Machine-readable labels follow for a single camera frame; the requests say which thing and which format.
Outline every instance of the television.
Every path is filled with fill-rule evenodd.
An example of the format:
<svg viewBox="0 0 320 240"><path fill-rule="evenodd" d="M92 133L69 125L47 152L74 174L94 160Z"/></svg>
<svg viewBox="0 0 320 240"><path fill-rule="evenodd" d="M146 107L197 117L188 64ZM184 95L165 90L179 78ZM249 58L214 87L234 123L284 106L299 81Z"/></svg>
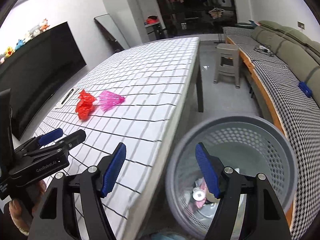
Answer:
<svg viewBox="0 0 320 240"><path fill-rule="evenodd" d="M44 103L85 65L67 22L34 37L0 65L0 91L11 89L17 139Z"/></svg>

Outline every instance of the wall outlet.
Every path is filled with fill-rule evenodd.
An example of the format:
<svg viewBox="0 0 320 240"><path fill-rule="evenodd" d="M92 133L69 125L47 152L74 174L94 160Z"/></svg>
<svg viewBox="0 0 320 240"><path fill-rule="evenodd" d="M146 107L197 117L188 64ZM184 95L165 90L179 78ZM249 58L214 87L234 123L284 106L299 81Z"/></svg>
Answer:
<svg viewBox="0 0 320 240"><path fill-rule="evenodd" d="M301 22L298 22L298 27L302 28L302 29L305 29L304 23L301 23Z"/></svg>

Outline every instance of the orange trim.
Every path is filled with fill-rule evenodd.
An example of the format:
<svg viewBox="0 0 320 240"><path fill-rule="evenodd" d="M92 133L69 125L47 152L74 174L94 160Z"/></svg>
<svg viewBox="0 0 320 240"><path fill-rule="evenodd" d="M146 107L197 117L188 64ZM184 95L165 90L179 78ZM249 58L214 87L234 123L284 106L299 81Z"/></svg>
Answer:
<svg viewBox="0 0 320 240"><path fill-rule="evenodd" d="M229 44L235 44L229 37L227 37L226 42ZM261 83L259 77L256 75L256 73L254 71L254 65L252 65L250 59L247 57L247 55L242 50L240 50L240 57L242 58L243 62L245 63L245 65L249 69L254 82L256 83L257 87L259 88L259 90L260 90L260 92L261 92L261 94L267 104L267 107L271 113L273 124L285 135L284 130L281 125L281 122L279 120L278 114L275 110L275 107L274 107L267 91L265 90L263 84ZM291 225L291 222L292 222L292 214L293 214L293 202L290 206L290 209L288 210L288 212L285 215L289 226Z"/></svg>

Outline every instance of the laundry basket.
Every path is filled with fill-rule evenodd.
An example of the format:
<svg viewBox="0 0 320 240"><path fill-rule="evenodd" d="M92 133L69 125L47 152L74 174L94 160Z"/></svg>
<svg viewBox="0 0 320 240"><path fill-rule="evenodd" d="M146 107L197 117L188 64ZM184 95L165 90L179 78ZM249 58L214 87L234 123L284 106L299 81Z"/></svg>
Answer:
<svg viewBox="0 0 320 240"><path fill-rule="evenodd" d="M203 239L218 203L197 208L193 199L195 182L203 176L196 161L196 144L202 142L209 154L240 174L267 176L287 212L297 188L298 170L293 150L284 135L270 122L251 116L229 116L206 121L187 133L175 148L166 174L166 194L178 223L193 237ZM241 195L232 239L238 239L245 209Z"/></svg>

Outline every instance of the metal screw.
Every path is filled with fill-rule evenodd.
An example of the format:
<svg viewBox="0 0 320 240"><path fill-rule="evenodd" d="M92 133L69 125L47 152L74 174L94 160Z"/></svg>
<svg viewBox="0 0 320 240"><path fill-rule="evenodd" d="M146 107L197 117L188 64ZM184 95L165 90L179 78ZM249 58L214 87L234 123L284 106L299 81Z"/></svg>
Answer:
<svg viewBox="0 0 320 240"><path fill-rule="evenodd" d="M96 166L91 166L91 167L88 168L88 171L89 171L90 173L94 173L94 172L97 171L97 167L96 167Z"/></svg>
<svg viewBox="0 0 320 240"><path fill-rule="evenodd" d="M224 172L231 174L231 173L233 173L233 168L225 167L225 168L224 168Z"/></svg>
<svg viewBox="0 0 320 240"><path fill-rule="evenodd" d="M261 179L261 180L265 180L265 179L266 179L266 176L265 176L264 174L260 173L260 174L258 175L258 178Z"/></svg>
<svg viewBox="0 0 320 240"><path fill-rule="evenodd" d="M61 179L63 177L63 173L62 172L58 172L55 177L57 179Z"/></svg>

